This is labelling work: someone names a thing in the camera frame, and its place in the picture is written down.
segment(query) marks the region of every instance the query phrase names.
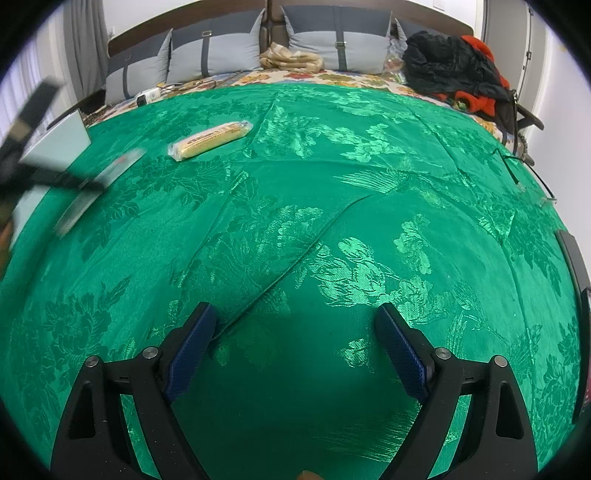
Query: red garment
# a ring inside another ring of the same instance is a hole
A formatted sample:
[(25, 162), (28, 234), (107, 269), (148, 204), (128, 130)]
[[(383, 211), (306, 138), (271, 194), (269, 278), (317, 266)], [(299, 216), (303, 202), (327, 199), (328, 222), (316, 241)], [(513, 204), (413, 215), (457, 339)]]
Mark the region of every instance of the red garment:
[[(472, 48), (474, 48), (474, 50), (481, 51), (490, 59), (492, 63), (495, 62), (495, 57), (492, 54), (490, 48), (488, 48), (488, 45), (486, 45), (486, 43), (484, 43), (482, 40), (478, 40), (476, 37), (472, 37), (471, 35), (462, 35), (462, 40), (468, 42), (472, 46)], [(501, 75), (500, 72), (499, 77), (501, 78), (501, 84), (503, 85), (503, 87), (509, 88), (509, 82), (505, 80), (505, 78), (503, 77), (503, 75)], [(438, 93), (436, 97), (444, 102), (448, 99), (449, 96), (446, 93)], [(476, 113), (482, 111), (486, 113), (488, 116), (495, 116), (495, 100), (492, 98), (484, 96), (474, 96), (470, 93), (462, 91), (457, 91), (454, 98), (456, 101), (464, 101), (464, 103), (468, 105), (469, 113)]]

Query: pillow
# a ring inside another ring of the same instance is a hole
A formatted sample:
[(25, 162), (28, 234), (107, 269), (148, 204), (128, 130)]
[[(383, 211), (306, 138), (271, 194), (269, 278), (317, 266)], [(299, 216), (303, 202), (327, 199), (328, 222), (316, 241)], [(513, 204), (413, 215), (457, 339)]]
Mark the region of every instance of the pillow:
[(330, 70), (382, 73), (392, 12), (331, 5), (282, 8), (291, 50), (321, 55)]
[(133, 98), (166, 81), (171, 32), (150, 37), (109, 58), (106, 104)]
[(173, 30), (168, 83), (185, 83), (218, 73), (255, 70), (263, 10), (203, 20)]

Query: finger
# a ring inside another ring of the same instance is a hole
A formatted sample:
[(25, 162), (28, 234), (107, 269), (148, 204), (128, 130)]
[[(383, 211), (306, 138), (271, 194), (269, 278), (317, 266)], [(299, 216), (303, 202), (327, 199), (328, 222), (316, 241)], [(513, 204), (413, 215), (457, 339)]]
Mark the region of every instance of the finger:
[(0, 200), (0, 234), (4, 231), (4, 228), (10, 222), (12, 217), (12, 211), (14, 210), (14, 202), (7, 200)]
[(9, 220), (4, 229), (0, 232), (0, 280), (4, 277), (6, 267), (10, 261), (10, 241), (14, 227), (12, 220)]
[(4, 229), (0, 232), (0, 248), (6, 249), (10, 247), (10, 241), (12, 239), (12, 233), (14, 231), (14, 226), (12, 224), (12, 220), (9, 220)]
[(316, 475), (314, 472), (304, 470), (300, 473), (295, 480), (323, 480), (321, 476)]

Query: black gripper frame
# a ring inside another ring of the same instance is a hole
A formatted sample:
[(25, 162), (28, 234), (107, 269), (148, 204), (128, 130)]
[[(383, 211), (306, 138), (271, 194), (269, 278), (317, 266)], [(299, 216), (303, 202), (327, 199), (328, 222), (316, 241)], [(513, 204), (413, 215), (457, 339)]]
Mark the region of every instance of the black gripper frame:
[[(495, 355), (488, 363), (461, 360), (447, 349), (433, 348), (418, 329), (410, 328), (391, 303), (376, 314), (378, 338), (398, 329), (421, 371), (427, 395), (404, 442), (380, 480), (425, 480), (441, 452), (461, 395), (471, 395), (466, 423), (450, 468), (432, 477), (441, 480), (529, 480), (537, 473), (530, 419), (509, 362)], [(398, 368), (397, 352), (385, 345)], [(420, 391), (415, 385), (407, 393)]]
[[(215, 325), (215, 311), (210, 304), (200, 303), (184, 326), (173, 329), (157, 349), (144, 349), (129, 360), (103, 362), (92, 356), (85, 361), (67, 400), (53, 447), (51, 473), (57, 479), (154, 478), (140, 470), (129, 438), (121, 395), (132, 395), (161, 479), (209, 480), (167, 396), (170, 365), (197, 322)], [(205, 341), (209, 343), (213, 329), (207, 333)]]

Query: pillow strap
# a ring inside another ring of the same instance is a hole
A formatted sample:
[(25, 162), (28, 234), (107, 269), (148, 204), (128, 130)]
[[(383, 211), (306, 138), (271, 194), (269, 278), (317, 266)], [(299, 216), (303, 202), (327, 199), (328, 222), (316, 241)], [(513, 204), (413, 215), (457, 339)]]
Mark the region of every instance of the pillow strap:
[[(207, 26), (211, 28), (211, 21), (207, 22)], [(201, 37), (203, 38), (203, 44), (201, 45), (201, 76), (204, 78), (209, 77), (207, 64), (209, 62), (209, 39), (211, 36), (211, 30), (204, 30), (201, 33)]]
[(129, 94), (129, 90), (127, 87), (127, 70), (129, 68), (129, 61), (131, 60), (131, 55), (125, 59), (125, 65), (123, 66), (123, 96), (125, 100), (129, 100), (131, 95)]
[(345, 53), (345, 32), (343, 31), (343, 12), (341, 7), (333, 7), (333, 14), (335, 16), (335, 33), (336, 42), (335, 48), (339, 58), (339, 70), (341, 72), (347, 71), (347, 55)]

